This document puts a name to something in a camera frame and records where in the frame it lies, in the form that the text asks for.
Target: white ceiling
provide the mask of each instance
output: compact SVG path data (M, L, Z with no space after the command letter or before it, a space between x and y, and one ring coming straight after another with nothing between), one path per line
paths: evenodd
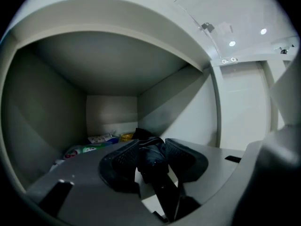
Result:
M275 0L169 1L184 8L200 25L211 23L215 27L211 36L221 57L274 52L271 42L298 35ZM261 35L263 28L267 32ZM236 42L235 46L229 46L231 41ZM211 58L216 58L213 43L205 43L203 47Z
M186 65L149 43L104 32L73 32L36 44L37 55L90 95L137 96Z

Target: recessed light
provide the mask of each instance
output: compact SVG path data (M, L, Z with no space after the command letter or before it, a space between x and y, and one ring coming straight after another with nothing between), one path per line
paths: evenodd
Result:
M266 28L263 28L263 29L260 31L260 34L264 35L266 32L267 32L267 29L266 29Z

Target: gray surface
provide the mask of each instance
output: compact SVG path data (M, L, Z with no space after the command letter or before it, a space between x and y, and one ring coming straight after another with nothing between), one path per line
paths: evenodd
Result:
M99 177L99 161L127 142L80 154L35 182L27 195L39 203L59 179L71 181L73 188L58 218L75 226L161 225L141 203L137 194L117 193Z
M207 170L199 180L184 183L186 194L201 204L211 198L237 168L238 163L225 160L225 157L231 155L241 158L244 154L244 151L204 146L177 139L173 140L202 153L209 161Z
M68 147L87 138L86 98L28 49L17 51L4 84L1 123L23 187L47 173Z
M250 143L236 170L222 188L202 207L172 225L231 225L236 206L251 178L260 147L261 142Z
M107 32L72 32L36 45L44 62L89 95L137 96L186 65L159 47Z

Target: black object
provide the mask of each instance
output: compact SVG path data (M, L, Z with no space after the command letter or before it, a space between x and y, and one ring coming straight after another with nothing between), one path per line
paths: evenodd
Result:
M174 219L175 221L187 216L201 206L194 198L186 195L180 196L178 205L179 207Z
M239 163L240 160L241 160L240 157L236 157L236 156L227 156L225 159L226 159L226 160L229 160L229 161L236 162L236 163Z
M153 137L153 135L149 131L141 128L136 128L132 139L147 140L149 137Z
M39 203L39 207L49 215L56 217L72 187L73 184L71 182L58 181Z
M180 199L178 188L166 173L159 174L150 180L165 216L169 222L174 222Z
M139 141L138 171L141 172L145 183L157 174L168 173L168 163L165 156L165 144L159 137L150 137Z
M214 26L210 23L204 23L201 26L204 30L208 29L209 32L212 32L214 30Z
M203 154L171 139L166 139L165 143L168 164L179 182L193 182L203 175L208 167L208 159Z
M233 225L296 225L300 221L301 127L285 127L263 140ZM256 208L256 216L250 208Z
M139 194L135 170L139 162L139 140L107 154L99 163L101 179L117 192Z
M283 50L281 50L281 52L280 52L281 54L284 54L284 55L286 55L287 54L287 49L283 49Z

